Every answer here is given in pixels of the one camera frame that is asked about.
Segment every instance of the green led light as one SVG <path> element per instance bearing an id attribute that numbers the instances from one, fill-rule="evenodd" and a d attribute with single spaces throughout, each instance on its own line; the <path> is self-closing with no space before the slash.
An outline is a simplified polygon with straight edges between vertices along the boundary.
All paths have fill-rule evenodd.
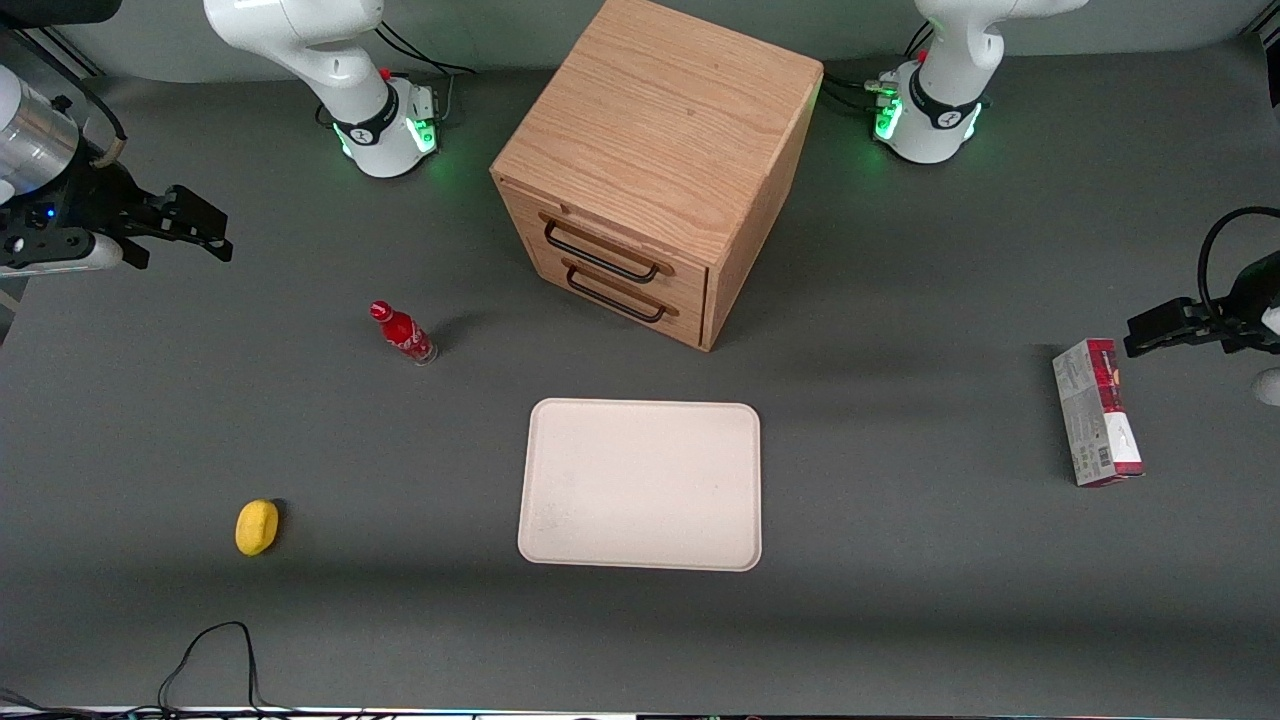
<path id="1" fill-rule="evenodd" d="M 973 109 L 973 119 L 969 120 L 969 129 L 964 131 L 964 138 L 965 140 L 969 140 L 970 137 L 973 137 L 973 128 L 974 128 L 974 126 L 978 124 L 978 115 L 979 114 L 982 114 L 982 102 L 978 102 L 978 106 Z"/>
<path id="2" fill-rule="evenodd" d="M 417 149 L 425 155 L 435 150 L 435 124 L 430 120 L 415 120 L 413 118 L 404 118 L 404 127 L 413 136 L 413 142 L 417 143 Z"/>
<path id="3" fill-rule="evenodd" d="M 879 117 L 876 118 L 876 135 L 881 140 L 893 137 L 893 131 L 897 129 L 897 119 L 901 117 L 902 101 L 895 97 L 892 102 L 879 111 Z"/>
<path id="4" fill-rule="evenodd" d="M 347 147 L 347 138 L 342 136 L 342 131 L 338 129 L 338 123 L 333 124 L 333 132 L 338 136 L 338 142 L 342 143 L 342 154 L 351 158 L 351 147 Z"/>

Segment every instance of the bottle cap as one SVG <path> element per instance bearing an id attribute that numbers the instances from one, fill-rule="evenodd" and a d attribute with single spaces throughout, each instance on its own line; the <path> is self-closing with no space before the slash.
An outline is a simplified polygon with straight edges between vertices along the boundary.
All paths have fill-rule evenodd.
<path id="1" fill-rule="evenodd" d="M 396 311 L 392 310 L 390 305 L 383 302 L 381 300 L 376 300 L 369 306 L 369 314 L 372 315 L 372 318 L 379 323 L 385 323 L 392 319 L 392 315 L 394 315 Z"/>

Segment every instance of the yellow sponge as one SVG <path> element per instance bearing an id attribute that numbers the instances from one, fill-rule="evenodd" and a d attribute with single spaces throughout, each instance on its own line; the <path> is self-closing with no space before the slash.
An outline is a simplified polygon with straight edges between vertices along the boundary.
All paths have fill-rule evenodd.
<path id="1" fill-rule="evenodd" d="M 236 520 L 236 547 L 253 557 L 275 542 L 280 511 L 270 500 L 255 500 L 241 510 Z"/>

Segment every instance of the gray table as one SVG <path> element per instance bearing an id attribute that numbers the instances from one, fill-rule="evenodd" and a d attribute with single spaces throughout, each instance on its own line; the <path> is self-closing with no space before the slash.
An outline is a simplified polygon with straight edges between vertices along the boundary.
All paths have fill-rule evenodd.
<path id="1" fill-rule="evenodd" d="M 532 273 L 486 168 L 547 77 L 460 81 L 443 152 L 389 182 L 301 83 L 110 86 L 138 181 L 225 209 L 236 260 L 152 242 L 147 272 L 31 283 L 0 352 L 5 684 L 142 702 L 237 618 L 293 705 L 1280 711 L 1280 413 L 1248 393 L 1268 359 L 1124 363 L 1149 474 L 1102 491 L 1069 479 L 1048 372 L 1190 292 L 1219 215 L 1277 200 L 1256 41 L 1010 59 L 933 168 L 823 101 L 710 355 Z M 1242 222 L 1215 282 L 1276 231 Z M 379 297 L 435 328 L 435 365 L 384 346 Z M 548 396 L 755 406 L 759 566 L 525 562 Z M 259 496 L 292 518 L 246 560 L 232 527 Z M 242 702 L 232 634 L 188 671 L 178 702 Z"/>

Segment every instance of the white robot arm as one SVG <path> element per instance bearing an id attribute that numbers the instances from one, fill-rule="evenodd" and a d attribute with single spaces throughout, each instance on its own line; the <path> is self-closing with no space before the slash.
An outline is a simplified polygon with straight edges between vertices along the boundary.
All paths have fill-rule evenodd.
<path id="1" fill-rule="evenodd" d="M 381 0 L 205 0 L 205 17 L 232 47 L 301 77 L 333 115 L 343 151 L 365 173 L 399 176 L 435 150 L 431 91 L 384 79 L 369 54 L 348 42 L 378 27 Z"/>
<path id="2" fill-rule="evenodd" d="M 973 135 L 987 82 L 1005 56 L 993 26 L 1012 18 L 1047 18 L 1088 0 L 915 0 L 933 24 L 927 60 L 882 73 L 874 88 L 891 94 L 874 137 L 913 163 L 941 163 Z"/>

